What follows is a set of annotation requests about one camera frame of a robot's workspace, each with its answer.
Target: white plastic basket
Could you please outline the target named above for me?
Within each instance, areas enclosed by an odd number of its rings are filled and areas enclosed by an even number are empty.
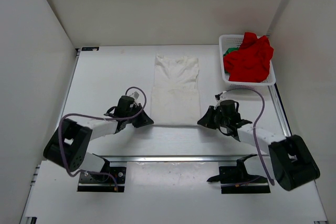
[[[274,85],[275,74],[273,70],[272,62],[270,62],[269,66],[269,75],[267,79],[263,82],[238,82],[238,81],[229,81],[230,74],[225,73],[224,71],[224,62],[223,62],[223,54],[230,47],[240,47],[240,44],[243,42],[244,35],[221,35],[219,37],[219,58],[220,58],[220,67],[222,69],[222,77],[226,86],[226,89],[231,89],[234,87],[248,87],[256,89],[257,87],[262,86],[271,86]]]

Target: purple cable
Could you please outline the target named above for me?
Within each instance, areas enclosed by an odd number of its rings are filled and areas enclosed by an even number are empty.
[[[122,120],[130,120],[130,119],[133,119],[135,117],[137,117],[138,115],[140,115],[140,113],[144,110],[146,104],[147,104],[147,97],[146,97],[146,94],[142,91],[142,89],[138,88],[138,87],[130,87],[127,89],[126,91],[126,95],[127,95],[127,92],[130,90],[130,89],[137,89],[139,90],[142,94],[143,94],[143,97],[145,99],[144,101],[144,104],[143,104],[143,107],[140,109],[140,111],[133,115],[133,116],[129,116],[127,118],[100,118],[100,117],[97,117],[97,116],[90,116],[90,115],[84,115],[84,114],[78,114],[78,113],[69,113],[69,114],[66,114],[65,116],[63,116],[60,121],[59,121],[59,124],[58,124],[58,144],[59,144],[59,150],[60,150],[60,153],[61,153],[61,158],[62,158],[62,161],[63,161],[63,165],[64,165],[64,168],[65,170],[67,171],[67,173],[69,174],[70,177],[75,177],[77,176],[77,174],[83,172],[83,173],[89,173],[89,174],[96,174],[96,175],[106,175],[106,176],[109,176],[112,178],[113,182],[114,182],[114,187],[116,189],[116,191],[118,191],[118,184],[117,184],[117,181],[115,180],[115,178],[109,174],[109,173],[98,173],[98,172],[93,172],[93,171],[87,171],[87,170],[78,170],[76,171],[74,174],[71,173],[70,169],[69,169],[69,165],[68,165],[68,162],[67,162],[67,159],[65,157],[65,151],[64,151],[64,146],[63,146],[63,139],[62,139],[62,124],[63,124],[63,121],[65,120],[65,118],[68,118],[69,116],[80,116],[82,118],[90,118],[90,119],[96,119],[96,120],[103,120],[103,121],[122,121]]]
[[[247,184],[250,184],[250,183],[256,181],[256,180],[259,179],[259,178],[260,178],[260,176],[254,178],[254,179],[251,179],[250,181],[240,182],[240,183],[232,183],[232,184],[226,184],[226,185],[221,185],[221,187],[247,185]]]
[[[250,88],[236,88],[236,89],[230,89],[230,90],[227,90],[227,92],[228,92],[228,91],[232,91],[232,90],[238,90],[238,89],[247,89],[247,90],[251,90],[251,91],[257,93],[257,94],[260,96],[261,100],[262,100],[262,108],[261,108],[261,112],[260,112],[260,114],[258,115],[257,119],[256,119],[256,120],[254,121],[254,123],[253,123],[253,137],[254,137],[254,142],[255,142],[255,144],[256,144],[256,148],[257,148],[258,156],[259,156],[259,158],[260,158],[262,167],[264,168],[264,171],[265,171],[265,173],[266,173],[266,176],[267,176],[269,182],[271,183],[271,185],[274,186],[274,185],[275,185],[275,182],[274,182],[274,179],[272,179],[271,176],[269,175],[269,172],[268,172],[268,170],[267,170],[265,161],[264,161],[264,159],[263,159],[263,157],[262,157],[261,150],[260,150],[259,143],[258,143],[257,132],[256,132],[256,125],[257,125],[257,122],[258,122],[259,119],[261,118],[261,116],[262,116],[262,114],[263,114],[263,112],[264,112],[264,109],[265,109],[265,99],[264,99],[264,97],[263,97],[263,95],[262,95],[261,93],[259,93],[259,92],[256,91],[256,90],[250,89]]]

